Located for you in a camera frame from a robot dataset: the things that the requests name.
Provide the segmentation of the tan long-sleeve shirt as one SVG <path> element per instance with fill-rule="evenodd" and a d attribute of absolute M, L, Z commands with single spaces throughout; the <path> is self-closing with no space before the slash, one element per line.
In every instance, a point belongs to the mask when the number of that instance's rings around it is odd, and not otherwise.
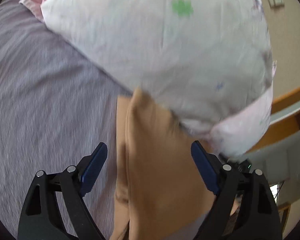
<path fill-rule="evenodd" d="M 215 197 L 169 110 L 140 89 L 117 100 L 112 239 L 193 239 Z"/>

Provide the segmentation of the grey-purple bed sheet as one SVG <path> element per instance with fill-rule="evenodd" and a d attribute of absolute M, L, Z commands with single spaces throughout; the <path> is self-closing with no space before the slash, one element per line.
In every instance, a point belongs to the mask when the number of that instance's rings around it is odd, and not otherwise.
<path fill-rule="evenodd" d="M 84 201 L 110 238 L 116 102 L 125 93 L 20 0 L 0 5 L 0 220 L 12 235 L 36 172 L 62 172 L 104 142 L 107 161 Z"/>

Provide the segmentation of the white floral pillow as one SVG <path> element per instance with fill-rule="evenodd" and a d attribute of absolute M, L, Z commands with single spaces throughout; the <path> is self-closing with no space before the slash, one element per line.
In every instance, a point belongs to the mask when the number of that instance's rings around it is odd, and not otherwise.
<path fill-rule="evenodd" d="M 275 67 L 261 0 L 45 0 L 47 28 L 189 133 L 242 155 L 270 123 Z"/>

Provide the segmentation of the wooden headboard frame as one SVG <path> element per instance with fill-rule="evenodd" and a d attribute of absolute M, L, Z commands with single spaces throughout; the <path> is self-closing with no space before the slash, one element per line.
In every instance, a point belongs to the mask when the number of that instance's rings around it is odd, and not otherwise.
<path fill-rule="evenodd" d="M 248 152 L 259 151 L 300 131 L 300 87 L 275 98 L 270 126 L 261 140 Z"/>

